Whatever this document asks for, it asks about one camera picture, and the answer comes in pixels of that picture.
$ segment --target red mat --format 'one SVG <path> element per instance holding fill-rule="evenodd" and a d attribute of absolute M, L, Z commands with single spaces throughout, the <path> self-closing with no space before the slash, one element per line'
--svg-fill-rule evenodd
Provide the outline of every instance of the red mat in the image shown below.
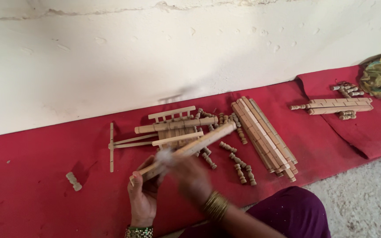
<path fill-rule="evenodd" d="M 115 141 L 136 137 L 134 127 L 148 125 L 151 113 L 195 105 L 231 114 L 230 103 L 254 98 L 299 163 L 297 181 L 268 174 L 251 143 L 237 133 L 223 139 L 237 156 L 252 165 L 257 186 L 241 185 L 228 152 L 209 146 L 218 167 L 210 170 L 213 185 L 238 206 L 260 201 L 288 186 L 302 186 L 367 163 L 321 116 L 288 109 L 307 102 L 297 81 L 143 108 L 0 136 L 0 237 L 121 237 L 130 223 L 128 177 L 155 147 L 114 150 L 109 172 L 109 128 Z M 75 192 L 65 175 L 73 171 L 83 185 Z M 155 234 L 163 235 L 203 217 L 178 193 L 170 177 L 158 196 Z"/>
<path fill-rule="evenodd" d="M 341 81 L 358 85 L 362 72 L 362 67 L 356 65 L 301 74 L 298 77 L 304 83 L 304 91 L 310 100 L 343 98 L 338 91 L 331 91 L 329 86 L 335 86 L 336 82 Z M 374 109 L 357 113 L 354 120 L 341 121 L 337 114 L 321 115 L 342 138 L 361 150 L 369 159 L 381 156 L 381 99 L 371 98 Z"/>

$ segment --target white wall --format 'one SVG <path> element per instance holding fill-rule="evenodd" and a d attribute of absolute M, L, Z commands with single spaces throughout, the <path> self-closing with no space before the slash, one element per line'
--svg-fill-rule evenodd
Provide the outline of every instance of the white wall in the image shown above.
<path fill-rule="evenodd" d="M 381 0 L 0 0 L 0 134 L 381 53 Z"/>

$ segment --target gold bangle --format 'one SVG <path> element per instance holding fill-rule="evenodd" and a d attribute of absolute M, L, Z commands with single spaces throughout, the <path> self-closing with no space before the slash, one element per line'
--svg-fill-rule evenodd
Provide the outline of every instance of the gold bangle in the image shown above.
<path fill-rule="evenodd" d="M 152 238 L 153 227 L 128 227 L 124 238 Z"/>
<path fill-rule="evenodd" d="M 205 202 L 203 212 L 212 221 L 221 221 L 227 210 L 227 200 L 217 191 L 213 191 Z"/>

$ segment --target woman's left hand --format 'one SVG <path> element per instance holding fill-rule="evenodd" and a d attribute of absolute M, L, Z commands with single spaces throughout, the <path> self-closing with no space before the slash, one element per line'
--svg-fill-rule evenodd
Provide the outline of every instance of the woman's left hand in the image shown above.
<path fill-rule="evenodd" d="M 164 175 L 158 175 L 150 180 L 143 182 L 144 179 L 138 172 L 154 163 L 154 156 L 151 155 L 133 172 L 133 183 L 129 182 L 127 190 L 129 191 L 130 205 L 132 207 L 131 227 L 150 227 L 157 212 L 157 192 L 164 180 Z"/>

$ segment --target floor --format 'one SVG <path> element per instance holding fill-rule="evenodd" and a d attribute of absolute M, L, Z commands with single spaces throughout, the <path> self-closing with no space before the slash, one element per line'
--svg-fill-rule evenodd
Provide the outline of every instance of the floor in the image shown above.
<path fill-rule="evenodd" d="M 304 188 L 323 202 L 333 238 L 381 238 L 381 159 Z"/>

